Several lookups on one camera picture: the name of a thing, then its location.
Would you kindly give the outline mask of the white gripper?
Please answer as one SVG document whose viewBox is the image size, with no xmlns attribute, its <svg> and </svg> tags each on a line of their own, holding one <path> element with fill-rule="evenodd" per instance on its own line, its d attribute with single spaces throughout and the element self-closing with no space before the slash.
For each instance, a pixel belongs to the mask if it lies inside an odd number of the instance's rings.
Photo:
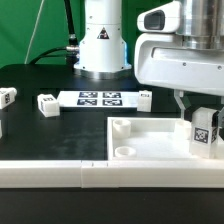
<svg viewBox="0 0 224 224">
<path fill-rule="evenodd" d="M 137 27 L 135 76 L 175 89 L 183 120 L 192 121 L 184 91 L 224 96 L 224 1 L 172 1 L 140 14 Z"/>
</svg>

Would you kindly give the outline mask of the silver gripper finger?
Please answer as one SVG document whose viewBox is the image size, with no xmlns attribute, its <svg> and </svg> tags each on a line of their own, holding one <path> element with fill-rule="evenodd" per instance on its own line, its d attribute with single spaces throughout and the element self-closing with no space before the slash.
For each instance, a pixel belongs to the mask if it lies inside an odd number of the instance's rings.
<svg viewBox="0 0 224 224">
<path fill-rule="evenodd" d="M 218 97 L 218 126 L 224 128 L 224 96 Z"/>
</svg>

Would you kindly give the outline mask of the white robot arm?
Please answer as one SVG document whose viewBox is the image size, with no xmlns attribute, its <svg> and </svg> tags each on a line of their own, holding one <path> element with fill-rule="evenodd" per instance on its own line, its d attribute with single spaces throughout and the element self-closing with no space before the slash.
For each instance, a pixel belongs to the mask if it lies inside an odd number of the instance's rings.
<svg viewBox="0 0 224 224">
<path fill-rule="evenodd" d="M 85 0 L 86 34 L 80 42 L 82 74 L 102 79 L 126 70 L 121 38 L 121 1 Z M 170 88 L 185 118 L 186 91 L 216 95 L 224 128 L 224 0 L 173 0 L 141 13 L 135 45 L 134 74 L 141 84 Z"/>
</svg>

